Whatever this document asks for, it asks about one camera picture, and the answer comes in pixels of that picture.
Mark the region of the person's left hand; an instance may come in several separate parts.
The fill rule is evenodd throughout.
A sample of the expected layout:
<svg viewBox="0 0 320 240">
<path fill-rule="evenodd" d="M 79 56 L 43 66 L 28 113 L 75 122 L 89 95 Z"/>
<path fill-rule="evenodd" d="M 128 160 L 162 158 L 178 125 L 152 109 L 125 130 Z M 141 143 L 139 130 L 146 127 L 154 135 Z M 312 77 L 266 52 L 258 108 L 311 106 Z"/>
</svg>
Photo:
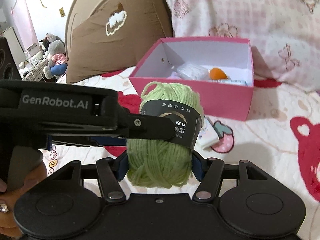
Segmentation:
<svg viewBox="0 0 320 240">
<path fill-rule="evenodd" d="M 1 195 L 1 204 L 5 204 L 9 210 L 7 213 L 1 212 L 1 234 L 8 237 L 21 237 L 22 233 L 14 220 L 14 205 L 20 196 L 46 177 L 47 169 L 44 162 L 42 162 L 25 177 L 24 184 L 21 188 L 14 191 L 7 191 Z"/>
</svg>

